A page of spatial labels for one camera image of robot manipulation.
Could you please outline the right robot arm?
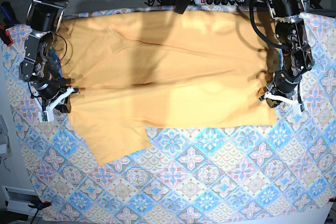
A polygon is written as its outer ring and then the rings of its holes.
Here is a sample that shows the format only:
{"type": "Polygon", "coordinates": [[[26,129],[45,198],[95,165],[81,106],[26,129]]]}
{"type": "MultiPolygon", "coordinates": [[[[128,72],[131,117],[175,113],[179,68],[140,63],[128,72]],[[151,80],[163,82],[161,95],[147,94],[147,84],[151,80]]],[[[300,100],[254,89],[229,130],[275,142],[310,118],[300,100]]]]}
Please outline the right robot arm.
{"type": "Polygon", "coordinates": [[[28,84],[30,97],[38,106],[40,122],[54,120],[54,110],[70,113],[70,95],[79,90],[71,86],[50,66],[51,48],[68,0],[32,0],[26,25],[31,32],[25,40],[25,56],[19,64],[19,78],[28,84]]]}

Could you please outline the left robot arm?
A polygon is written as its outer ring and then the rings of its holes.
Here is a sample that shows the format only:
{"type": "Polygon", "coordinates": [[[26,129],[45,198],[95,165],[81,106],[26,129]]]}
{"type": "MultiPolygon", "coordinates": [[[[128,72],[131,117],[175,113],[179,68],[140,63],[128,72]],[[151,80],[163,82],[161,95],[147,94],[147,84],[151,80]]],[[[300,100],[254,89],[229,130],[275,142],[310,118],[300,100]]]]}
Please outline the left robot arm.
{"type": "Polygon", "coordinates": [[[303,0],[262,0],[275,20],[277,43],[270,41],[258,28],[254,18],[257,0],[249,2],[249,18],[255,33],[268,46],[280,50],[283,60],[279,70],[265,86],[265,93],[259,98],[271,108],[281,103],[292,107],[294,114],[301,115],[305,104],[300,95],[300,82],[304,73],[312,70],[314,59],[308,43],[304,20],[300,17],[303,0]]]}

